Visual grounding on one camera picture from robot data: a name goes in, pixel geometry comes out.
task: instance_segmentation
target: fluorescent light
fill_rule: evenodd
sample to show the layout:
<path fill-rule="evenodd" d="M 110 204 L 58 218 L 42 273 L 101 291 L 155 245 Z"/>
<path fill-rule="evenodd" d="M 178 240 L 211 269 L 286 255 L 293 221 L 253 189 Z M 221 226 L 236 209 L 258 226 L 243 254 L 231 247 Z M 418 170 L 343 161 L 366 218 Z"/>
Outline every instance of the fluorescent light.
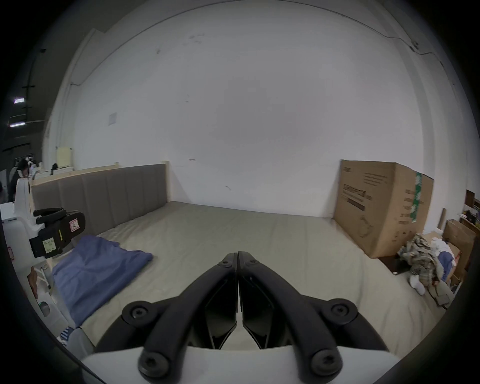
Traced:
<path fill-rule="evenodd" d="M 25 122 L 25 121 L 21 121 L 21 122 L 19 122 L 19 123 L 10 124 L 10 128 L 21 127 L 22 125 L 26 125 L 26 122 Z"/>

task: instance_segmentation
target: beige mattress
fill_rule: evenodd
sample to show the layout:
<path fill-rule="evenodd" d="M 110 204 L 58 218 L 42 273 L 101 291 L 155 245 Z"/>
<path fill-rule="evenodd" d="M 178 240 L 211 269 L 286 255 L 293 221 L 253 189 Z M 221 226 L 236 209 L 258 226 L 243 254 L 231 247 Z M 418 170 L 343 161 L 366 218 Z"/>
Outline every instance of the beige mattress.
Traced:
<path fill-rule="evenodd" d="M 444 313 L 430 296 L 421 297 L 408 285 L 407 274 L 393 276 L 380 260 L 369 259 L 331 219 L 168 203 L 101 236 L 154 258 L 84 322 L 82 329 L 95 345 L 125 305 L 177 296 L 236 251 L 250 252 L 301 294 L 351 300 L 399 357 L 420 343 Z M 255 348 L 244 340 L 246 332 L 233 336 L 229 349 Z"/>

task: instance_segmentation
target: green tape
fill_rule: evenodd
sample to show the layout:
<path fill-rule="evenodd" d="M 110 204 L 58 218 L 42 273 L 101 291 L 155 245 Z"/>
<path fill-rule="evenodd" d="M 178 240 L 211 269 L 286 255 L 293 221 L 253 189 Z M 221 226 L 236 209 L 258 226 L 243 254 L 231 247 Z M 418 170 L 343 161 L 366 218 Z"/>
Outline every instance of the green tape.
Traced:
<path fill-rule="evenodd" d="M 421 178 L 422 174 L 417 172 L 415 178 L 415 197 L 413 198 L 413 205 L 410 211 L 410 217 L 412 218 L 412 223 L 417 222 L 417 214 L 419 211 L 420 198 L 421 198 Z"/>

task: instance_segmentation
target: blue towel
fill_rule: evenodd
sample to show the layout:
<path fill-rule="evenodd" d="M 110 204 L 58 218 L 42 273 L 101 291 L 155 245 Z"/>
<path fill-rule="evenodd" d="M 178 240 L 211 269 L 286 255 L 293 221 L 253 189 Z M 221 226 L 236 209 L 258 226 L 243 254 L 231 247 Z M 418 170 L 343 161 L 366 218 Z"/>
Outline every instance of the blue towel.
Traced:
<path fill-rule="evenodd" d="M 442 281 L 446 282 L 447 277 L 453 268 L 453 255 L 450 252 L 440 252 L 440 254 L 438 255 L 438 261 L 444 268 L 444 275 L 442 276 Z"/>
<path fill-rule="evenodd" d="M 125 288 L 152 258 L 151 253 L 127 251 L 100 237 L 82 237 L 53 268 L 55 284 L 76 326 Z"/>

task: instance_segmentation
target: bed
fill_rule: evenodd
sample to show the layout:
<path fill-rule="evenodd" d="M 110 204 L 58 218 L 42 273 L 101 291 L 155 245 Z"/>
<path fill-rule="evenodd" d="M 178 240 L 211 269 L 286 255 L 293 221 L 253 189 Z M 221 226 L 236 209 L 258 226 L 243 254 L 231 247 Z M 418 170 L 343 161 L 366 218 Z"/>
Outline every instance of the bed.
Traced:
<path fill-rule="evenodd" d="M 94 345 L 128 303 L 177 296 L 236 251 L 250 252 L 303 295 L 351 300 L 400 358 L 445 312 L 429 296 L 419 296 L 405 275 L 393 276 L 380 260 L 367 257 L 331 219 L 168 202 L 167 174 L 167 164 L 119 168 L 33 188 L 37 208 L 81 210 L 87 217 L 84 234 L 154 256 L 82 324 Z M 246 332 L 234 335 L 229 349 L 256 348 L 246 342 Z"/>

